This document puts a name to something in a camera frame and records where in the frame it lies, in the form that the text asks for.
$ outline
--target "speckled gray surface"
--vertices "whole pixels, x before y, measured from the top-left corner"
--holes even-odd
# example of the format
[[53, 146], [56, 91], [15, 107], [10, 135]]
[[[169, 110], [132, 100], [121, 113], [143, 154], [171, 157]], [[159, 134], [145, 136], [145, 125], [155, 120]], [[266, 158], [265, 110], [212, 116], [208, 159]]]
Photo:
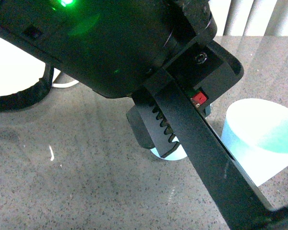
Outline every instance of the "speckled gray surface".
[[[213, 103], [216, 132], [238, 99], [288, 107], [288, 37], [216, 40], [245, 68]], [[0, 114], [0, 230], [227, 230], [188, 159], [161, 161], [138, 146], [125, 116], [132, 106], [79, 84]], [[288, 167], [260, 189], [274, 206], [287, 204]]]

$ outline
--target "white cup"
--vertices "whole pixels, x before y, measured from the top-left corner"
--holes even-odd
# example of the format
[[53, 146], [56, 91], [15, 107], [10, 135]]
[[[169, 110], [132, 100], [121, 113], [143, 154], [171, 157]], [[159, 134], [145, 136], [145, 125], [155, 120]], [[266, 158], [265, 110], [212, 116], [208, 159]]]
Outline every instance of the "white cup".
[[260, 186], [288, 166], [288, 108], [262, 99], [237, 101], [227, 110], [221, 139]]
[[[179, 141], [177, 137], [175, 137], [173, 139], [173, 142], [175, 142], [175, 141]], [[171, 153], [170, 155], [168, 155], [165, 158], [161, 158], [160, 157], [160, 155], [159, 155], [159, 153], [158, 153], [156, 148], [151, 149], [151, 152], [153, 154], [155, 154], [157, 157], [159, 157], [160, 159], [167, 160], [167, 161], [178, 161], [178, 160], [181, 160], [181, 159], [187, 157], [187, 154], [184, 151], [182, 145], [179, 145], [178, 148], [173, 153]]]

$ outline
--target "screw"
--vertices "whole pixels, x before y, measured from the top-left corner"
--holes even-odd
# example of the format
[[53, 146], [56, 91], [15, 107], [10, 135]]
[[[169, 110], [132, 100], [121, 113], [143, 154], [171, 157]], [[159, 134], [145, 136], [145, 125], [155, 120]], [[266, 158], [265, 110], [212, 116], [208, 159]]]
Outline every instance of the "screw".
[[204, 52], [201, 52], [200, 54], [198, 54], [196, 57], [195, 57], [195, 63], [197, 65], [201, 65], [203, 64], [206, 60], [207, 60], [208, 56], [206, 53]]

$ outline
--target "black device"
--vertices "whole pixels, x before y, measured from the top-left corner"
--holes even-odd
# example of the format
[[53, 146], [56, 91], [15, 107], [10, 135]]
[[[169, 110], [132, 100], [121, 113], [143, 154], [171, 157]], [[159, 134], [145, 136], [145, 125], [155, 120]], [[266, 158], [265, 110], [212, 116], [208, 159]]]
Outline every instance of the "black device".
[[272, 209], [204, 118], [243, 76], [215, 35], [208, 0], [0, 0], [1, 38], [104, 97], [132, 97], [139, 144], [163, 158], [182, 144], [231, 229], [288, 229], [288, 207]]

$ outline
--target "red switch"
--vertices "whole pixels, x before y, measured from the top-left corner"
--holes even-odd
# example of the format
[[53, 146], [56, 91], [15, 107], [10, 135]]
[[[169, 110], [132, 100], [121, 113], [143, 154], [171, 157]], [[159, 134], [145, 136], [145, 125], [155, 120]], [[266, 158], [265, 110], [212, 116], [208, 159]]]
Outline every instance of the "red switch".
[[192, 101], [195, 104], [204, 104], [205, 101], [207, 101], [207, 97], [203, 92], [199, 91], [196, 95], [192, 97]]

